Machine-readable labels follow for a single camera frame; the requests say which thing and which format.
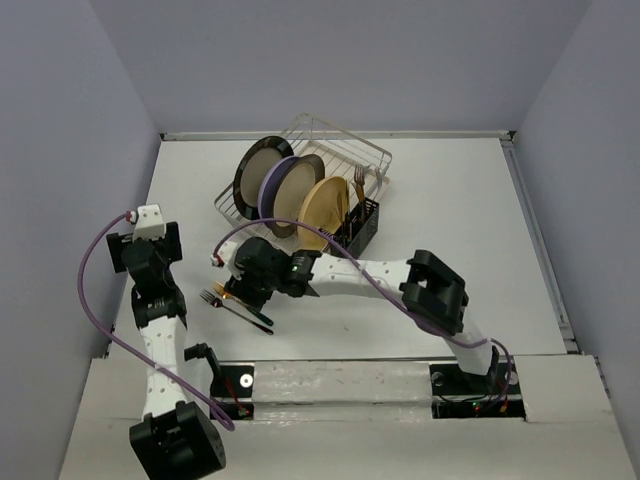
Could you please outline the gold fork green handle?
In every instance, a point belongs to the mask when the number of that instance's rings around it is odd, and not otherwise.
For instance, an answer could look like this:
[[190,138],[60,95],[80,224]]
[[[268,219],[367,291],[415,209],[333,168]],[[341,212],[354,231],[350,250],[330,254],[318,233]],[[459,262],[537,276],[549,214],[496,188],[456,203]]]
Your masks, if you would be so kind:
[[244,303],[240,299],[238,299],[238,298],[234,297],[232,294],[228,293],[224,289],[224,285],[223,284],[221,284],[219,282],[215,282],[213,284],[213,290],[214,290],[215,293],[217,293],[223,299],[232,300],[236,304],[238,304],[241,307],[243,307],[245,310],[247,310],[249,313],[251,313],[254,317],[256,317],[258,320],[260,320],[265,325],[267,325],[267,326],[273,326],[274,325],[274,322],[268,316],[264,315],[260,311],[257,311],[253,307],[247,305],[246,303]]

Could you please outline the dark fork thin handle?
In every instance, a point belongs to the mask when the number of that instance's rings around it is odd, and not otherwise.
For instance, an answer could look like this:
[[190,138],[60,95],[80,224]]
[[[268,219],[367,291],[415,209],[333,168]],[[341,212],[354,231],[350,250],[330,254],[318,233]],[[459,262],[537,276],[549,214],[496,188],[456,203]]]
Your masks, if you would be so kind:
[[236,317],[242,319],[243,321],[247,322],[248,324],[252,325],[253,327],[259,329],[260,331],[264,332],[267,335],[273,335],[274,331],[266,325],[263,325],[262,323],[258,323],[252,319],[250,319],[249,317],[246,317],[245,315],[233,310],[232,308],[228,307],[227,305],[224,304],[223,300],[216,296],[214,293],[211,293],[208,290],[202,290],[199,294],[200,298],[203,299],[206,303],[208,303],[209,305],[211,305],[214,308],[222,308],[223,310],[226,310],[227,312],[235,315]]

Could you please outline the knife dark handle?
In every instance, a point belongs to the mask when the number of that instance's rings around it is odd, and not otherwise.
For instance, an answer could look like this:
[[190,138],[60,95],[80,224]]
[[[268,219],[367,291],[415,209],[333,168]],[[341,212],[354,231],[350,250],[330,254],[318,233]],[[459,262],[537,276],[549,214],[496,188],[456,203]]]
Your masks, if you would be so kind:
[[334,240],[335,240],[335,238],[336,238],[336,237],[335,237],[335,234],[334,234],[334,233],[332,233],[332,232],[329,232],[328,230],[325,230],[325,229],[323,229],[323,228],[320,228],[320,229],[319,229],[319,231],[322,233],[322,235],[324,235],[324,236],[326,236],[326,237],[328,237],[328,238],[331,238],[331,239],[334,239]]

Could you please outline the gold knife green handle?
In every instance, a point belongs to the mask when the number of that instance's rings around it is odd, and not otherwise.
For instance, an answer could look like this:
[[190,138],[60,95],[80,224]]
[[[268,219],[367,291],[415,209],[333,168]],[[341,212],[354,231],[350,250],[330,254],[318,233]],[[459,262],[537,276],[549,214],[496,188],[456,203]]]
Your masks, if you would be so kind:
[[349,192],[349,186],[348,184],[345,186],[345,193],[344,193],[344,201],[342,202],[342,206],[343,208],[343,232],[344,232],[344,236],[347,240],[349,240],[350,238],[350,192]]

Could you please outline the silver fork perforated handle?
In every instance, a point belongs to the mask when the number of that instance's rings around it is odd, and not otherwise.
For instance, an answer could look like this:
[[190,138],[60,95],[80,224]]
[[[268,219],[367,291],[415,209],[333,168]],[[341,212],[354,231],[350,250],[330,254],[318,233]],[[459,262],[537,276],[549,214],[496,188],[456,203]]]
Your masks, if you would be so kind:
[[380,193],[382,191],[384,174],[383,174],[383,172],[381,171],[381,169],[379,167],[376,167],[374,169],[374,173],[375,173],[375,177],[376,177],[377,193]]

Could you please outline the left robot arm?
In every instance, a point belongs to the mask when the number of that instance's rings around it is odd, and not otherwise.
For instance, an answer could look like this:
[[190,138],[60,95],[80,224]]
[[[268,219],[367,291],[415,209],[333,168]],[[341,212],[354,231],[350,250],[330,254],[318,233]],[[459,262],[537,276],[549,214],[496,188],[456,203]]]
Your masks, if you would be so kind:
[[226,467],[226,453],[210,403],[194,392],[215,392],[221,370],[199,360],[187,371],[192,388],[178,383],[187,361],[211,358],[206,344],[185,346],[186,301],[170,271],[182,259],[178,225],[142,214],[133,224],[129,235],[107,236],[114,270],[133,280],[133,317],[151,360],[142,419],[130,428],[129,441],[150,479],[202,479]]

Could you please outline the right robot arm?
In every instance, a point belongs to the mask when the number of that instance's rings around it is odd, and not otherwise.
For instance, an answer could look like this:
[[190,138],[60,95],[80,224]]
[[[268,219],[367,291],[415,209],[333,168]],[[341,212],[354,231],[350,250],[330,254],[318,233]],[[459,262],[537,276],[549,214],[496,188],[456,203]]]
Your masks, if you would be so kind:
[[444,339],[468,390],[482,392],[496,381],[498,354],[465,318],[465,281],[430,251],[417,250],[408,260],[359,261],[316,250],[288,254],[264,238],[251,237],[222,243],[212,260],[231,273],[226,292],[256,310],[275,292],[292,298],[388,300],[422,331]]

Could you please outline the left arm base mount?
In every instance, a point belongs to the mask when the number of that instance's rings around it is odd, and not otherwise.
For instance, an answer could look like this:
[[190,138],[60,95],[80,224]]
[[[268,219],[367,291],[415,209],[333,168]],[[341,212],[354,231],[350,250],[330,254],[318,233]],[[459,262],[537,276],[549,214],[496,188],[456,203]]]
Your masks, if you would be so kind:
[[189,367],[202,367],[205,386],[210,396],[221,403],[221,409],[232,420],[252,420],[252,401],[255,380],[253,363],[221,363],[213,349],[199,343],[184,350],[184,360]]

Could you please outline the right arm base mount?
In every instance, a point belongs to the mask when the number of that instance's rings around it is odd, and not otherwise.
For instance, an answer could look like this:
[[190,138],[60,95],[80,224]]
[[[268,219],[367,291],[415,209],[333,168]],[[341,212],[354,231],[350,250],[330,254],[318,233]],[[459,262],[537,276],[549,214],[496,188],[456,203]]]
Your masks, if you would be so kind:
[[526,419],[515,363],[495,346],[485,376],[465,373],[456,363],[431,364],[429,371],[434,419]]

